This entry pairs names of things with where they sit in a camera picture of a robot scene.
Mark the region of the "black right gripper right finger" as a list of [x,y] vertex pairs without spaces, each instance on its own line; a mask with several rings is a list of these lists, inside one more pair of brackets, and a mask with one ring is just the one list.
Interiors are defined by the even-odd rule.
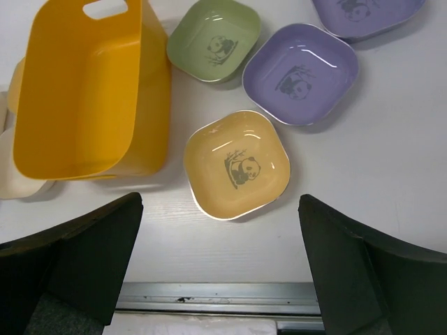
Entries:
[[326,334],[446,333],[446,254],[312,195],[301,196],[298,214]]

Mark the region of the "cream panda plate front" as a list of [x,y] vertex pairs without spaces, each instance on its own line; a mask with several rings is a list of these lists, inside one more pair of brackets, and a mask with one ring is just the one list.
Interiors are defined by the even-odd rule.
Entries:
[[6,95],[1,92],[1,200],[32,198],[50,188],[54,182],[24,176],[13,160],[15,129],[7,125]]

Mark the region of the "purple panda plate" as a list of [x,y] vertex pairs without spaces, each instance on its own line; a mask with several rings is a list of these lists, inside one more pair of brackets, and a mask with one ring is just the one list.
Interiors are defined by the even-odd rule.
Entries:
[[350,45],[305,23],[276,31],[246,64],[242,86],[257,106],[289,126],[327,116],[360,71]]
[[357,43],[410,20],[424,1],[405,0],[313,0],[324,29],[347,43]]

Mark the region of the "yellow panda plate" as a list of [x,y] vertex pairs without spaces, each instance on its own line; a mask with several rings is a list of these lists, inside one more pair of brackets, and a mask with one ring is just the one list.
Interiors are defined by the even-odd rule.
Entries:
[[24,72],[25,58],[22,58],[16,65],[7,93],[8,111],[17,113],[18,103],[20,99],[20,90],[22,86],[22,78]]
[[197,207],[218,221],[274,202],[291,179],[291,162],[272,122],[252,110],[198,129],[186,143],[183,165]]

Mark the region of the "green panda plate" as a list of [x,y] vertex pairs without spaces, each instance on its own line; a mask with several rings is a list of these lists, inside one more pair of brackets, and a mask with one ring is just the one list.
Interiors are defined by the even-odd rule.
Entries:
[[261,18],[238,1],[197,1],[171,33],[172,65],[207,83],[231,79],[261,34]]

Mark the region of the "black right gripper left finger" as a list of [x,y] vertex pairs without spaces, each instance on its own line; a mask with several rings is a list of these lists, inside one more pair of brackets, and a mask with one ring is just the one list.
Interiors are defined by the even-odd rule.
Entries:
[[2,334],[102,334],[142,220],[139,193],[1,244]]

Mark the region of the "yellow plastic bin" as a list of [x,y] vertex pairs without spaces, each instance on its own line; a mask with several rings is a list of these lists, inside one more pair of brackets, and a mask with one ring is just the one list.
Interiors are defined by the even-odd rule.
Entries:
[[48,1],[29,35],[13,159],[26,177],[157,173],[168,155],[168,37],[148,1],[94,19],[84,1]]

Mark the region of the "aluminium table edge rail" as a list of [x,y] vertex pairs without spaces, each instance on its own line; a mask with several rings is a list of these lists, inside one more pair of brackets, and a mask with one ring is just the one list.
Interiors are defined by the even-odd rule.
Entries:
[[312,283],[124,283],[118,313],[268,318],[279,334],[324,334]]

